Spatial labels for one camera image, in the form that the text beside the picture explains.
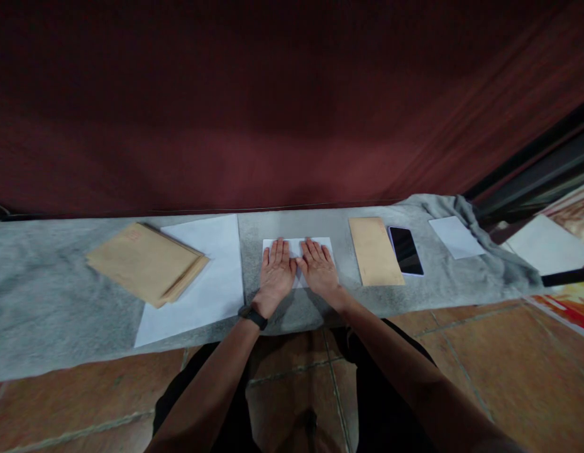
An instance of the white paper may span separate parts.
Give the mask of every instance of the white paper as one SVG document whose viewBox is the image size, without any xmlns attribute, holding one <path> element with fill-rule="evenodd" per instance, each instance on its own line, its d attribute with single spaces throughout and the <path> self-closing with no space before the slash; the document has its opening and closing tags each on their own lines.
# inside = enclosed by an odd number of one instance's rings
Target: white paper
<svg viewBox="0 0 584 453">
<path fill-rule="evenodd" d="M 505 243 L 541 275 L 584 266 L 584 242 L 544 215 L 536 216 Z"/>
<path fill-rule="evenodd" d="M 236 214 L 165 226 L 161 231 L 210 261 L 176 302 L 159 309 L 145 304 L 135 347 L 235 316 L 244 303 Z"/>
<path fill-rule="evenodd" d="M 455 259 L 470 258 L 486 253 L 469 229 L 457 217 L 428 221 Z"/>
<path fill-rule="evenodd" d="M 300 247 L 300 243 L 304 241 L 306 238 L 295 238 L 295 239 L 285 239 L 290 243 L 290 257 L 302 257 L 302 247 Z M 331 258 L 334 259 L 334 251 L 331 249 L 331 240 L 329 238 L 311 238 L 315 242 L 319 242 L 320 245 L 325 245 L 329 249 L 329 253 L 331 254 Z M 277 239 L 264 239 L 262 241 L 262 251 L 265 251 L 265 248 L 271 247 L 273 242 Z M 302 271 L 300 267 L 296 270 L 296 278 L 294 279 L 294 285 L 292 289 L 295 288 L 308 288 L 309 284 L 306 283 L 304 276 L 302 275 Z"/>
</svg>

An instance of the forearm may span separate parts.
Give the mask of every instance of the forearm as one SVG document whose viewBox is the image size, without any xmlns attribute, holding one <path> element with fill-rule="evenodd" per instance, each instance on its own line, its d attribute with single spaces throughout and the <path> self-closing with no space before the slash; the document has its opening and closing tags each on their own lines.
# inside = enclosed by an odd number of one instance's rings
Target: forearm
<svg viewBox="0 0 584 453">
<path fill-rule="evenodd" d="M 345 289 L 326 298 L 442 451 L 471 451 L 505 435 L 440 370 Z"/>
<path fill-rule="evenodd" d="M 149 452 L 209 451 L 241 379 L 260 329 L 241 319 L 217 346 L 174 404 Z"/>
<path fill-rule="evenodd" d="M 416 409 L 427 386 L 444 375 L 398 333 L 340 287 L 328 303 L 352 327 L 384 376 L 403 399 Z"/>
</svg>

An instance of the smartwatch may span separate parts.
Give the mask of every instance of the smartwatch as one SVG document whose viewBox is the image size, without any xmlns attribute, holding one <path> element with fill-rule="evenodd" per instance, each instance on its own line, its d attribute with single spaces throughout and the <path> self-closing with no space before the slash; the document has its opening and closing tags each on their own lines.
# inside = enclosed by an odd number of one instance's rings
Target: smartwatch
<svg viewBox="0 0 584 453">
<path fill-rule="evenodd" d="M 241 318 L 249 319 L 254 321 L 260 330 L 264 330 L 267 327 L 268 320 L 260 316 L 260 314 L 254 310 L 252 305 L 244 305 L 240 308 L 239 312 L 237 313 Z"/>
</svg>

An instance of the table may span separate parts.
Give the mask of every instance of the table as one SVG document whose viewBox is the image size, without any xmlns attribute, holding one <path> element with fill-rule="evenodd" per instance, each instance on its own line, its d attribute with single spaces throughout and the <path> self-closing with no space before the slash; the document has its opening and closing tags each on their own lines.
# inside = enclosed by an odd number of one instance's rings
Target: table
<svg viewBox="0 0 584 453">
<path fill-rule="evenodd" d="M 456 215 L 488 252 L 454 260 L 428 220 Z M 156 216 L 0 223 L 0 381 L 34 376 L 86 362 L 159 352 L 221 340 L 230 318 L 133 348 L 143 303 L 85 263 L 85 254 L 125 226 L 155 227 L 213 215 Z M 405 286 L 363 287 L 348 225 L 350 217 L 381 217 L 410 228 L 425 276 Z M 331 237 L 341 283 L 376 315 L 486 304 L 543 291 L 539 274 L 491 242 L 462 197 L 414 195 L 392 206 L 238 214 L 246 303 L 258 290 L 262 240 Z M 308 289 L 280 305 L 265 335 L 312 330 L 339 319 Z"/>
</svg>

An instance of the dark red curtain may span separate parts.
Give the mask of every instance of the dark red curtain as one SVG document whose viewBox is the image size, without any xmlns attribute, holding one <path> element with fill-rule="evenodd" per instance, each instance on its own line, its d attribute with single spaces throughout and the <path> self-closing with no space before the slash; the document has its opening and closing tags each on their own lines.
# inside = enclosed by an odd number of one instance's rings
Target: dark red curtain
<svg viewBox="0 0 584 453">
<path fill-rule="evenodd" d="M 14 210 L 456 194 L 584 101 L 584 1 L 74 4 L 0 5 Z"/>
</svg>

